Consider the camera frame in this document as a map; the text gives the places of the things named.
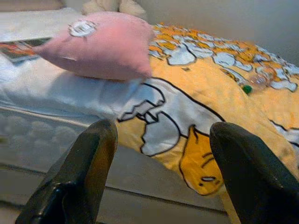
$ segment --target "plastic bottle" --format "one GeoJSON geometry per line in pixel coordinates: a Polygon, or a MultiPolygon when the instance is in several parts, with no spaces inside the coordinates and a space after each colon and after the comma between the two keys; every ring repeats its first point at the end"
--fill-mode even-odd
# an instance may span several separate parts
{"type": "Polygon", "coordinates": [[[258,72],[250,75],[242,89],[245,93],[258,92],[264,90],[273,81],[273,74],[270,72],[258,72]]]}

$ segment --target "floor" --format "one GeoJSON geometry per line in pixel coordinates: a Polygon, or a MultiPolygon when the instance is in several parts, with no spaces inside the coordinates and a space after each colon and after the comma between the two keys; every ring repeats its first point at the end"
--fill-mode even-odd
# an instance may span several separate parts
{"type": "Polygon", "coordinates": [[[20,208],[0,202],[0,223],[13,224],[20,211],[20,208]]]}

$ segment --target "book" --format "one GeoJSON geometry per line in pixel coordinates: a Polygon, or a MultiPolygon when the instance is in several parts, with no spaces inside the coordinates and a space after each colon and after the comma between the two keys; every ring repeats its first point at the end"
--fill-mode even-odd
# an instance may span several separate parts
{"type": "Polygon", "coordinates": [[[37,58],[38,55],[32,50],[33,47],[42,45],[51,38],[39,38],[12,42],[0,42],[0,52],[11,62],[21,62],[37,58]]]}

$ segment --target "pillow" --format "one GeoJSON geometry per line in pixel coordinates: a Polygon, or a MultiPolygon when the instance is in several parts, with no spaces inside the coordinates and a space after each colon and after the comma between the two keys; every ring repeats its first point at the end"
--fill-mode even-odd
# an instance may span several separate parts
{"type": "Polygon", "coordinates": [[[81,18],[34,51],[75,74],[103,79],[150,77],[152,26],[137,17],[100,12],[81,18]]]}
{"type": "Polygon", "coordinates": [[[61,9],[60,0],[1,0],[1,12],[42,11],[61,9]]]}

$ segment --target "bed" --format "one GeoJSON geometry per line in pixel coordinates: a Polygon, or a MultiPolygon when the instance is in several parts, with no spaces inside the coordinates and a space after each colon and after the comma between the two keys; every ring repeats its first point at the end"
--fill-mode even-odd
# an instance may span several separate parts
{"type": "MultiPolygon", "coordinates": [[[[0,19],[12,15],[3,13],[0,19]]],[[[0,40],[53,36],[80,16],[69,8],[27,15],[14,13],[0,40]]],[[[24,204],[77,135],[103,118],[116,120],[120,148],[108,177],[101,222],[179,223],[188,217],[188,223],[229,223],[217,196],[200,196],[223,189],[208,137],[210,126],[219,121],[260,136],[298,177],[299,108],[294,102],[299,68],[250,43],[164,24],[154,31],[156,39],[149,46],[154,78],[146,81],[99,81],[75,77],[41,58],[17,65],[2,58],[1,175],[7,178],[6,188],[15,191],[1,193],[0,200],[24,204]],[[238,84],[263,67],[272,68],[265,72],[275,73],[276,79],[263,92],[247,96],[238,84]],[[18,188],[23,182],[28,186],[18,188]],[[115,197],[129,205],[116,206],[115,197]],[[151,211],[158,210],[163,212],[156,220],[151,211]]]]}

